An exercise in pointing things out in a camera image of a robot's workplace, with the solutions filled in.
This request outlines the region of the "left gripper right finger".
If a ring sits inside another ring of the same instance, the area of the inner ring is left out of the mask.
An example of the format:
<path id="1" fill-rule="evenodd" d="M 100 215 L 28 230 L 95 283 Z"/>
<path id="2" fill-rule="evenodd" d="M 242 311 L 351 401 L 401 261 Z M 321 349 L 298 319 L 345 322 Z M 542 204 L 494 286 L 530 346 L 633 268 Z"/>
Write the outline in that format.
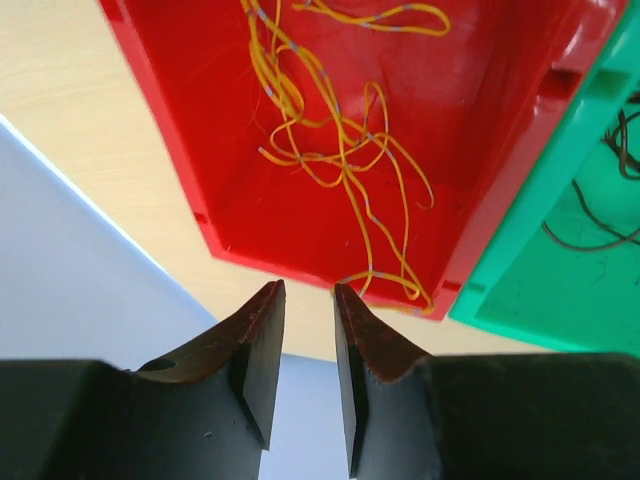
<path id="1" fill-rule="evenodd" d="M 434 356 L 333 290 L 353 479 L 635 479 L 639 361 L 616 353 Z"/>

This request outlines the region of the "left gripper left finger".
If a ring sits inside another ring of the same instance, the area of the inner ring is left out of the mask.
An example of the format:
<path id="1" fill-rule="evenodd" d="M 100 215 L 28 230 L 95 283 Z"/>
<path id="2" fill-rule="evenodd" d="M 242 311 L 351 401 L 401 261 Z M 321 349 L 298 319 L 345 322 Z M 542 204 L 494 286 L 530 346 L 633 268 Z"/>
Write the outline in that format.
<path id="1" fill-rule="evenodd" d="M 99 360 L 1 365 L 5 479 L 254 479 L 269 448 L 283 281 L 135 371 Z"/>

